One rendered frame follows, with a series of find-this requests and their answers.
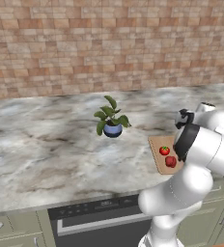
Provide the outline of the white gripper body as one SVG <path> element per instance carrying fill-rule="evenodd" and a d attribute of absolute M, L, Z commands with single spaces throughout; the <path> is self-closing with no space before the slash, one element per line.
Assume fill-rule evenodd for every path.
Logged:
<path fill-rule="evenodd" d="M 177 129 L 181 129 L 184 125 L 191 124 L 193 120 L 194 120 L 194 113 L 187 109 L 182 109 L 176 115 L 175 126 Z"/>

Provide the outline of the wooden cutting board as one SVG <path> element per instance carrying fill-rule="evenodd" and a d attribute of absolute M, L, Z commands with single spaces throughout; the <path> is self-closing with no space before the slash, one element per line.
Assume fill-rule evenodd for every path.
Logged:
<path fill-rule="evenodd" d="M 160 174 L 173 175 L 182 168 L 183 162 L 178 160 L 178 156 L 176 155 L 173 149 L 174 136 L 150 136 L 149 143 L 150 143 L 152 153 L 154 156 L 155 166 Z M 161 155 L 159 153 L 159 148 L 162 146 L 166 146 L 170 149 L 170 153 L 168 155 Z M 165 165 L 165 158 L 167 156 L 176 157 L 177 165 L 175 168 L 167 167 Z"/>

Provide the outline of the green plant in blue pot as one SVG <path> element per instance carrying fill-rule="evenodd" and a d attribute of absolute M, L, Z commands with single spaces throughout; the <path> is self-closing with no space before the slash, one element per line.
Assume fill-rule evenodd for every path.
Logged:
<path fill-rule="evenodd" d="M 110 105 L 101 106 L 99 111 L 94 114 L 96 118 L 99 118 L 97 135 L 104 134 L 109 138 L 117 138 L 122 134 L 123 128 L 131 127 L 131 124 L 126 115 L 116 117 L 121 110 L 117 108 L 117 101 L 112 96 L 105 96 L 104 98 Z"/>

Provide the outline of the black dishwasher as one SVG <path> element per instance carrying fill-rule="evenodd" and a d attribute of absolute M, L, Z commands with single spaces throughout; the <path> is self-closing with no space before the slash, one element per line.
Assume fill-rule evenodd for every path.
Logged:
<path fill-rule="evenodd" d="M 150 228 L 150 220 L 93 230 L 85 233 L 57 235 L 57 221 L 63 226 L 96 222 L 142 213 L 138 195 L 51 208 L 48 211 L 56 247 L 138 247 Z"/>

